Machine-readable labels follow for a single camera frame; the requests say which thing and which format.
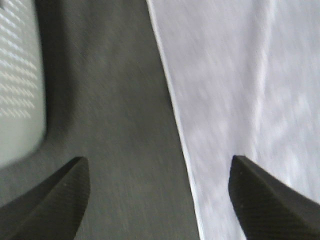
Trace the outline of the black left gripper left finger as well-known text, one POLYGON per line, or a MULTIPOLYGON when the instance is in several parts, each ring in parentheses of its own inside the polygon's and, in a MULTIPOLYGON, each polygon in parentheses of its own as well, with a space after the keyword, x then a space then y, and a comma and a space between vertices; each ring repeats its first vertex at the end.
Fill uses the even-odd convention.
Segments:
POLYGON ((89 163, 75 157, 0 208, 2 240, 73 240, 90 197, 89 163))

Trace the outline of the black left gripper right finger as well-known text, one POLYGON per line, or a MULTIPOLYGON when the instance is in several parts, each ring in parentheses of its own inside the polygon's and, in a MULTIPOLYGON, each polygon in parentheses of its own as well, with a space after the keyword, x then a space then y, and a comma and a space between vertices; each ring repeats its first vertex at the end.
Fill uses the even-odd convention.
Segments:
POLYGON ((232 158, 228 193, 248 240, 320 238, 320 205, 283 184, 246 156, 232 158))

